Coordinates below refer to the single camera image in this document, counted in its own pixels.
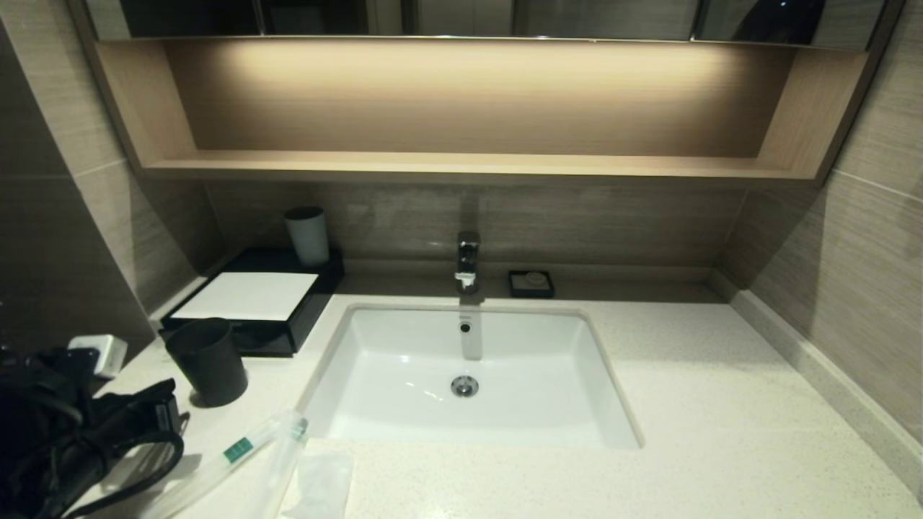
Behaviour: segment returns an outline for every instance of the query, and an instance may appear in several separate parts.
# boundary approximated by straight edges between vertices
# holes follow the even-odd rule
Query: white cup
[[[285,226],[295,254],[304,267],[319,267],[330,260],[327,219],[319,207],[296,207],[285,212]]]

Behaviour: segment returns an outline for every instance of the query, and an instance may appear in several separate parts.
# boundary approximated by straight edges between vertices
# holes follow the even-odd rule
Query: mirror cabinet door
[[[688,40],[698,8],[698,0],[86,1],[101,41],[261,33]]]
[[[519,36],[684,40],[698,0],[517,0]]]
[[[884,0],[703,0],[696,39],[863,51]]]
[[[87,0],[97,38],[258,36],[252,0]]]

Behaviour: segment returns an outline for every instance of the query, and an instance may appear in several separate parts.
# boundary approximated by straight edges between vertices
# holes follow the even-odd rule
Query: undermount sink
[[[315,438],[640,448],[576,314],[353,308],[320,369]]]

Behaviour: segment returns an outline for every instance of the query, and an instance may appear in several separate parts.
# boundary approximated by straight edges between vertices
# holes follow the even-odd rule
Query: soap dish
[[[542,271],[509,271],[509,295],[550,299],[555,296],[551,274]]]

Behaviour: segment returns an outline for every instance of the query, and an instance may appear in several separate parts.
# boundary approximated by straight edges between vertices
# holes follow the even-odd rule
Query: chrome drain stopper
[[[468,375],[455,377],[455,380],[452,381],[452,392],[455,393],[455,396],[460,396],[461,398],[471,398],[475,396],[478,387],[477,380]]]

